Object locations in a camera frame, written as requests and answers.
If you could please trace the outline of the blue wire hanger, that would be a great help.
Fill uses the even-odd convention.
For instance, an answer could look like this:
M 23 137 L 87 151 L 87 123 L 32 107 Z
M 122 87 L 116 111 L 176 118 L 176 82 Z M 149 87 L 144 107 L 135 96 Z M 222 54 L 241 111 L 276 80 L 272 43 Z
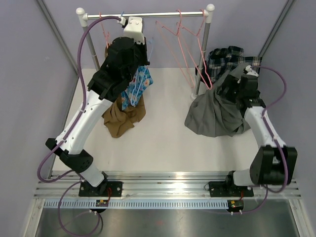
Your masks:
M 141 17 L 130 16 L 124 28 L 123 35 L 134 39 L 136 46 L 147 47 L 143 34 L 143 19 Z M 132 81 L 125 91 L 121 93 L 122 109 L 128 106 L 136 107 L 143 95 L 144 90 L 153 83 L 148 66 L 139 66 Z
M 153 50 L 154 50 L 154 44 L 155 44 L 155 39 L 151 38 L 149 40 L 149 45 L 150 45 L 150 51 L 149 51 L 149 55 L 148 55 L 148 61 L 149 62 L 151 61 L 152 53 L 153 53 Z

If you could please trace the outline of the grey skirt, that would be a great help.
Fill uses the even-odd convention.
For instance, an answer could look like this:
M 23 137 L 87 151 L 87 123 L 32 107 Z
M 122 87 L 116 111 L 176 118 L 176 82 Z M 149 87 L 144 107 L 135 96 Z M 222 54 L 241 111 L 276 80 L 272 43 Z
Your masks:
M 185 127 L 195 134 L 207 137 L 233 137 L 249 130 L 250 126 L 242 118 L 236 104 L 217 94 L 227 76 L 240 79 L 248 65 L 249 63 L 242 63 L 233 70 L 226 70 L 211 90 L 199 95 L 190 105 Z

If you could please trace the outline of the navy white plaid skirt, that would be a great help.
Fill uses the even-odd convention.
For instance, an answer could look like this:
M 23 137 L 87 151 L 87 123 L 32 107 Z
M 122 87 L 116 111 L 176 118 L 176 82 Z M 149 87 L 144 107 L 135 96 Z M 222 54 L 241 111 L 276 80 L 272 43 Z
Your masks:
M 260 66 L 262 58 L 260 56 L 244 56 L 244 49 L 238 46 L 216 48 L 208 54 L 207 59 L 202 64 L 200 81 L 210 87 L 210 82 L 214 84 L 225 71 L 232 71 L 243 63 Z

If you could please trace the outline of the blue floral skirt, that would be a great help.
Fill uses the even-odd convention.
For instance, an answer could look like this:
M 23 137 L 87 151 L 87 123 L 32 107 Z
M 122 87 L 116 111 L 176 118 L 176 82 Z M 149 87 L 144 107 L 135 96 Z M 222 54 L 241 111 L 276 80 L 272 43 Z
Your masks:
M 135 107 L 138 105 L 143 92 L 153 82 L 148 67 L 140 66 L 127 89 L 121 93 L 122 109 L 125 110 L 128 106 Z

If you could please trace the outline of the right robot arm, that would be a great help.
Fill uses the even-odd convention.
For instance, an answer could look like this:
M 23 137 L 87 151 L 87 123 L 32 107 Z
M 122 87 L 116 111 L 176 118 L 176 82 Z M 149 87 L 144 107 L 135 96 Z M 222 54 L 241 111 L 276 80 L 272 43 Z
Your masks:
M 268 107 L 260 98 L 258 77 L 250 72 L 242 73 L 239 79 L 228 75 L 218 92 L 236 104 L 258 145 L 250 168 L 230 171 L 225 181 L 218 185 L 220 191 L 231 197 L 259 186 L 272 193 L 281 193 L 292 180 L 297 160 L 297 150 L 286 145 L 269 119 Z

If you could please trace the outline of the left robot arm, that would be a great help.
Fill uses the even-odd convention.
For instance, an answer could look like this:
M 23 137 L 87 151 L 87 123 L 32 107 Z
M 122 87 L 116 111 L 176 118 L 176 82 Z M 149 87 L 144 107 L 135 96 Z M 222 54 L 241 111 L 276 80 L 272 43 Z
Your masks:
M 85 197 L 102 196 L 107 191 L 107 175 L 93 163 L 84 150 L 85 142 L 101 115 L 126 90 L 137 70 L 149 64 L 147 41 L 129 37 L 113 40 L 100 69 L 84 88 L 85 99 L 74 117 L 57 138 L 46 146 L 72 171 L 84 178 L 81 187 Z

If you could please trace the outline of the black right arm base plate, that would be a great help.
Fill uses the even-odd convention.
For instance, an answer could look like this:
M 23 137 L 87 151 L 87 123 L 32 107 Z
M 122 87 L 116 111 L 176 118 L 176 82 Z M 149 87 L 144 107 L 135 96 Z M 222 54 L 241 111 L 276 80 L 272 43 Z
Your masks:
M 209 182 L 209 193 L 213 198 L 250 198 L 254 197 L 252 189 L 247 186 L 236 186 L 235 184 L 227 184 L 226 182 L 213 181 Z

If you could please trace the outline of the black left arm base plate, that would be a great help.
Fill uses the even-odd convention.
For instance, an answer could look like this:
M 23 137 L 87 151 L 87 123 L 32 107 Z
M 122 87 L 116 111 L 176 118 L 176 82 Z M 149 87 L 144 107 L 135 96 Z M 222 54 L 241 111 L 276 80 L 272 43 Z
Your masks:
M 79 197 L 121 197 L 122 185 L 120 181 L 105 181 L 93 187 L 87 181 L 80 184 Z

